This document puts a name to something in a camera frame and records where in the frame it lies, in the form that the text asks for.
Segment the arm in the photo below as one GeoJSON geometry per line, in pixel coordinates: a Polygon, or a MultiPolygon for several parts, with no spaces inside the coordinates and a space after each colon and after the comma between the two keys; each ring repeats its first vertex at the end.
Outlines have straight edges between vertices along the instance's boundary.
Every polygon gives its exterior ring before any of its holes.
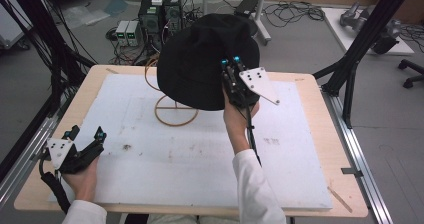
{"type": "Polygon", "coordinates": [[[65,174],[63,178],[75,193],[63,223],[106,223],[106,210],[93,203],[97,184],[97,162],[94,161],[77,174],[65,174]]]}
{"type": "MultiPolygon", "coordinates": [[[[284,224],[284,212],[246,139],[245,110],[239,111],[231,105],[225,91],[224,96],[224,122],[235,154],[233,168],[238,183],[240,223],[284,224]]],[[[259,103],[252,108],[252,117],[258,110],[259,103]]]]}

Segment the floor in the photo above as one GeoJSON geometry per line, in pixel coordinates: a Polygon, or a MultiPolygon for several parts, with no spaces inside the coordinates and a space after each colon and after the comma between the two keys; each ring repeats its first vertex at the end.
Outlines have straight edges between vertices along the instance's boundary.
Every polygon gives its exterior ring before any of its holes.
{"type": "MultiPolygon", "coordinates": [[[[114,1],[117,0],[65,0],[62,4],[63,7],[88,5],[90,11],[95,11],[111,7],[114,1]]],[[[224,4],[210,4],[209,10],[224,4]]],[[[72,29],[99,63],[108,63],[114,57],[105,33],[119,20],[132,20],[137,16],[138,6],[131,2],[120,2],[114,7],[116,13],[111,17],[93,26],[72,29]]],[[[228,7],[219,9],[220,13],[230,11],[228,7]]],[[[261,65],[267,71],[314,73],[344,54],[325,21],[304,17],[276,28],[266,18],[262,20],[272,37],[267,46],[259,44],[261,65]]],[[[65,36],[63,26],[58,28],[65,36]]],[[[424,65],[424,54],[418,45],[407,43],[416,52],[407,58],[424,65]]],[[[393,222],[417,224],[424,223],[424,82],[414,84],[411,89],[402,87],[406,78],[417,75],[411,69],[397,68],[403,58],[366,55],[362,59],[355,83],[352,125],[393,222]]],[[[34,49],[13,48],[0,56],[1,160],[49,96],[49,77],[34,49]]],[[[323,77],[318,83],[324,84],[327,80],[328,77],[323,77]]],[[[13,201],[21,184],[0,210],[0,223],[61,222],[62,213],[15,210],[13,201]]],[[[107,223],[118,223],[119,218],[120,215],[110,213],[107,223]]],[[[370,214],[361,219],[296,218],[296,223],[371,224],[375,221],[370,214]]]]}

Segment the white sleeve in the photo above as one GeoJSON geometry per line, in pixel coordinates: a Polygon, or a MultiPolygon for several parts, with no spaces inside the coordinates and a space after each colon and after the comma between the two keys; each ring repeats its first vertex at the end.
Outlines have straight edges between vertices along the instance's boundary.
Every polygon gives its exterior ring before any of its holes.
{"type": "Polygon", "coordinates": [[[286,223],[286,217],[253,150],[237,153],[233,168],[238,182],[240,223],[286,223]]]}
{"type": "Polygon", "coordinates": [[[87,201],[75,200],[69,207],[68,214],[62,224],[105,224],[106,215],[106,210],[101,206],[87,201]]]}

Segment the person's left hand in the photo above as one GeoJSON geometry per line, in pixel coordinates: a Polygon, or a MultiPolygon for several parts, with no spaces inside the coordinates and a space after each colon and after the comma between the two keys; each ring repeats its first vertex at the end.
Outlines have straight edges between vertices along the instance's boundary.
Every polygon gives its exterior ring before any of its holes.
{"type": "Polygon", "coordinates": [[[83,171],[76,174],[64,174],[63,179],[75,193],[75,200],[93,202],[97,184],[97,162],[99,157],[83,171]]]}

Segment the hand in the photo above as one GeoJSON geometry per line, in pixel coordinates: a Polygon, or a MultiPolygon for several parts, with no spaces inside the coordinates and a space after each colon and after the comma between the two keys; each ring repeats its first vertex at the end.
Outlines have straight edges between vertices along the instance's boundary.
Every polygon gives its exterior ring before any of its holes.
{"type": "Polygon", "coordinates": [[[99,157],[83,171],[76,174],[64,174],[63,179],[75,193],[75,200],[93,202],[97,184],[97,162],[99,157]]]}
{"type": "MultiPolygon", "coordinates": [[[[234,154],[237,154],[240,151],[250,148],[245,133],[247,127],[247,120],[245,118],[246,110],[239,110],[237,107],[233,106],[230,103],[225,90],[222,89],[222,91],[224,92],[225,98],[224,122],[227,128],[228,137],[230,138],[231,145],[233,146],[234,154]]],[[[253,118],[258,111],[259,102],[257,102],[250,111],[251,117],[253,118]]]]}

